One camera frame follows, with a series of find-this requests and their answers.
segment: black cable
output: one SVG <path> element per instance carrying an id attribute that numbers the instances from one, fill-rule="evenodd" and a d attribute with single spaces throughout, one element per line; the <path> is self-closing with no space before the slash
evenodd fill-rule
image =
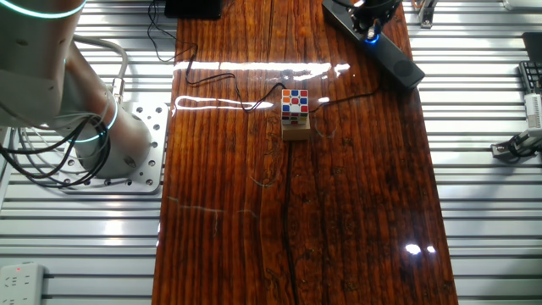
<path id="1" fill-rule="evenodd" d="M 273 90 L 276 89 L 277 87 L 280 86 L 283 89 L 286 89 L 286 86 L 283 83 L 277 83 L 277 84 L 275 84 L 273 86 L 273 88 L 271 88 L 271 90 L 269 90 L 268 94 L 266 94 L 265 97 L 263 97 L 262 99 L 257 101 L 254 104 L 254 106 L 252 106 L 250 108 L 245 108 L 245 106 L 243 104 L 243 98 L 242 98 L 241 92 L 239 90 L 237 77 L 235 76 L 235 74 L 230 73 L 230 72 L 229 73 L 221 73 L 221 74 L 218 74 L 218 75 L 213 75 L 213 76 L 206 77 L 206 78 L 201 79 L 201 80 L 189 80 L 189 74 L 191 72 L 191 68 L 192 68 L 192 65 L 194 64 L 194 61 L 196 60 L 196 56 L 197 56 L 197 52 L 199 50 L 199 46 L 197 44 L 195 44 L 194 42 L 183 42 L 183 41 L 177 39 L 177 37 L 171 35 L 169 32 L 161 29 L 158 26 L 157 20 L 159 18 L 158 17 L 159 14 L 158 14 L 158 8 L 157 8 L 156 2 L 157 2 L 157 0 L 152 0 L 151 3 L 149 4 L 148 10 L 147 10 L 147 14 L 149 16 L 149 19 L 151 20 L 151 24 L 147 28 L 147 35 L 148 35 L 149 39 L 151 39 L 151 42 L 152 42 L 152 45 L 154 46 L 154 50 L 156 51 L 158 60 L 160 60 L 162 62 L 170 62 L 171 60 L 176 59 L 181 54 L 183 54 L 183 53 L 185 53 L 187 51 L 190 51 L 192 48 L 194 49 L 194 53 L 191 55 L 190 60 L 188 62 L 188 67 L 186 69 L 185 81 L 186 81 L 187 84 L 189 84 L 191 86 L 199 86 L 199 85 L 201 85 L 201 84 L 203 84 L 205 82 L 208 82 L 210 80 L 225 80 L 225 79 L 233 78 L 234 83 L 235 83 L 235 94 L 237 95 L 237 98 L 239 98 L 241 108 L 243 109 L 243 111 L 246 114 L 249 114 L 252 110 L 258 108 L 260 106 L 260 104 L 263 102 L 263 100 L 266 99 L 267 97 L 269 97 L 271 95 L 271 93 L 273 92 Z M 151 35 L 152 27 L 154 27 L 157 30 L 161 31 L 163 34 L 165 34 L 167 36 L 170 36 L 171 38 L 175 39 L 176 42 L 179 42 L 179 43 L 184 44 L 184 45 L 190 45 L 190 47 L 188 49 L 186 49 L 185 51 L 179 53 L 179 54 L 175 54 L 172 58 L 170 58 L 168 60 L 164 60 L 164 59 L 160 58 L 160 55 L 158 54 L 158 45 L 154 41 L 154 39 L 152 38 L 152 35 Z"/>
<path id="2" fill-rule="evenodd" d="M 92 119 L 92 117 L 89 117 L 87 118 L 86 120 L 84 120 L 83 122 L 81 122 L 77 128 L 75 128 L 74 132 L 72 133 L 75 133 L 74 136 L 72 136 L 71 138 L 69 137 L 65 137 L 62 141 L 65 143 L 69 140 L 73 140 L 70 144 L 69 144 L 69 147 L 68 147 L 68 151 L 66 152 L 66 154 L 64 155 L 62 161 L 60 162 L 60 164 L 53 168 L 50 172 L 48 173 L 44 173 L 42 175 L 36 175 L 36 174 L 33 174 L 25 169 L 22 168 L 22 166 L 20 166 L 20 164 L 18 164 L 17 162 L 15 162 L 15 160 L 13 158 L 11 158 L 9 156 L 10 153 L 12 154 L 18 154 L 17 152 L 21 152 L 19 150 L 14 150 L 14 149 L 5 149 L 5 148 L 2 148 L 0 147 L 0 154 L 6 159 L 6 161 L 8 161 L 9 164 L 11 164 L 11 166 L 16 169 L 18 172 L 20 172 L 22 175 L 25 175 L 26 177 L 30 177 L 30 178 L 33 178 L 33 179 L 46 179 L 46 178 L 49 178 L 55 174 L 57 174 L 57 172 L 59 172 L 62 167 L 66 164 L 66 162 L 68 161 L 69 159 L 69 154 L 71 153 L 72 149 L 74 148 L 74 145 L 75 145 L 75 140 L 77 139 L 77 137 L 81 134 L 81 132 L 85 129 L 85 126 L 86 126 L 86 123 L 88 123 L 90 120 Z M 25 153 L 22 153 L 22 154 L 26 154 L 26 155 L 30 155 L 30 154 L 35 154 L 35 153 L 29 153 L 29 151 L 24 151 Z"/>
<path id="3" fill-rule="evenodd" d="M 95 128 L 96 128 L 97 134 L 99 135 L 99 138 L 98 138 L 99 145 L 101 147 L 105 147 L 105 149 L 103 149 L 100 152 L 100 155 L 98 156 L 98 159 L 100 160 L 100 162 L 96 162 L 94 167 L 85 176 L 83 176 L 82 178 L 78 179 L 75 182 L 70 182 L 70 183 L 66 183 L 64 181 L 54 179 L 53 177 L 48 177 L 49 180 L 52 180 L 53 182 L 58 183 L 58 185 L 50 185 L 50 184 L 42 183 L 40 181 L 37 181 L 37 179 L 34 179 L 31 176 L 27 176 L 27 175 L 26 175 L 26 178 L 29 179 L 30 181 L 32 181 L 33 183 L 39 185 L 39 186 L 43 186 L 43 187 L 46 187 L 46 188 L 56 188 L 56 189 L 61 189 L 61 188 L 66 188 L 66 187 L 71 187 L 71 186 L 78 186 L 78 185 L 85 184 L 86 182 L 90 181 L 103 168 L 103 166 L 107 162 L 107 160 L 109 158 L 109 154 L 111 152 L 111 142 L 110 142 L 110 139 L 109 139 L 109 136 L 108 136 L 107 127 L 105 126 L 105 124 L 103 122 L 97 122 L 97 124 L 95 125 Z M 20 130 L 19 130 L 19 137 L 22 138 L 22 134 L 21 134 Z M 25 148 L 24 141 L 21 141 L 21 146 L 23 148 Z M 34 166 L 34 168 L 36 168 L 36 170 L 38 170 L 42 174 L 45 174 L 34 163 L 34 161 L 32 160 L 30 155 L 27 155 L 27 158 L 28 158 L 29 162 L 32 164 L 32 166 Z M 16 161 L 17 164 L 19 164 L 16 155 L 14 155 L 14 160 Z"/>
<path id="4" fill-rule="evenodd" d="M 6 153 L 13 153 L 13 154 L 38 154 L 38 153 L 49 153 L 54 151 L 56 148 L 61 147 L 65 142 L 73 139 L 74 137 L 77 138 L 77 136 L 80 135 L 80 133 L 83 131 L 83 128 L 85 127 L 86 123 L 90 120 L 90 118 L 86 119 L 85 121 L 81 122 L 79 125 L 77 125 L 77 128 L 74 129 L 69 135 L 67 135 L 62 141 L 51 145 L 50 147 L 45 147 L 42 149 L 36 149 L 36 150 L 14 150 L 14 149 L 8 149 L 2 147 L 2 144 L 0 144 L 0 152 L 5 151 Z"/>
<path id="5" fill-rule="evenodd" d="M 318 107 L 316 107 L 315 109 L 309 111 L 309 113 L 314 114 L 321 108 L 328 107 L 328 106 L 331 106 L 331 105 L 336 105 L 338 103 L 348 102 L 348 101 L 350 101 L 350 100 L 352 100 L 354 98 L 371 97 L 371 96 L 375 95 L 376 93 L 378 93 L 382 89 L 383 80 L 384 80 L 384 77 L 380 77 L 379 84 L 371 92 L 362 93 L 362 94 L 358 94 L 358 95 L 351 96 L 351 97 L 345 97 L 345 98 L 341 98 L 341 99 L 338 99 L 338 100 L 335 100 L 335 101 L 330 101 L 330 102 L 327 102 L 327 103 L 321 103 L 321 104 L 318 105 Z"/>

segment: black device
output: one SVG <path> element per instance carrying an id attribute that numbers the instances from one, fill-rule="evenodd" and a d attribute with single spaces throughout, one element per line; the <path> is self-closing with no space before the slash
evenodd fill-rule
<path id="1" fill-rule="evenodd" d="M 349 8 L 337 1 L 324 0 L 322 3 L 326 20 L 375 58 L 400 86 L 407 90 L 414 89 L 425 77 L 424 72 L 381 33 L 382 26 L 393 16 L 401 1 L 380 4 L 372 1 L 366 8 Z"/>
<path id="2" fill-rule="evenodd" d="M 165 15 L 181 19 L 219 19 L 223 0 L 166 0 Z"/>
<path id="3" fill-rule="evenodd" d="M 539 63 L 532 61 L 521 62 L 519 64 L 519 73 L 522 75 L 526 93 L 534 93 L 535 88 L 539 87 L 539 81 L 542 82 L 542 61 Z"/>
<path id="4" fill-rule="evenodd" d="M 522 38 L 529 60 L 542 63 L 542 33 L 523 33 Z"/>

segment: wooden table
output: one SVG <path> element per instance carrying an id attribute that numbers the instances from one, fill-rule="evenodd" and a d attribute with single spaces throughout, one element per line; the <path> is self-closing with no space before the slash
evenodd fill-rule
<path id="1" fill-rule="evenodd" d="M 384 32 L 411 56 L 402 8 Z M 181 20 L 178 38 L 199 46 L 191 80 L 235 73 L 248 101 L 282 81 L 314 109 L 380 83 L 321 0 L 228 1 L 221 20 Z M 330 104 L 310 141 L 283 142 L 279 90 L 245 114 L 233 79 L 186 84 L 189 55 L 152 304 L 457 304 L 417 93 Z"/>

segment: black box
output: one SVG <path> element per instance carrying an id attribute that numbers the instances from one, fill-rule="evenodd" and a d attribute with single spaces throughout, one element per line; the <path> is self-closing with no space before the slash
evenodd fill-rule
<path id="1" fill-rule="evenodd" d="M 165 15 L 182 19 L 219 19 L 223 0 L 166 0 Z"/>

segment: bolt hole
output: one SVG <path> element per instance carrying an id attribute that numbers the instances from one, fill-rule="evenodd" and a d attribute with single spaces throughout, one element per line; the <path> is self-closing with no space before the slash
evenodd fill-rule
<path id="1" fill-rule="evenodd" d="M 28 41 L 26 41 L 24 39 L 17 39 L 15 42 L 17 42 L 17 44 L 22 46 L 22 47 L 28 46 Z"/>

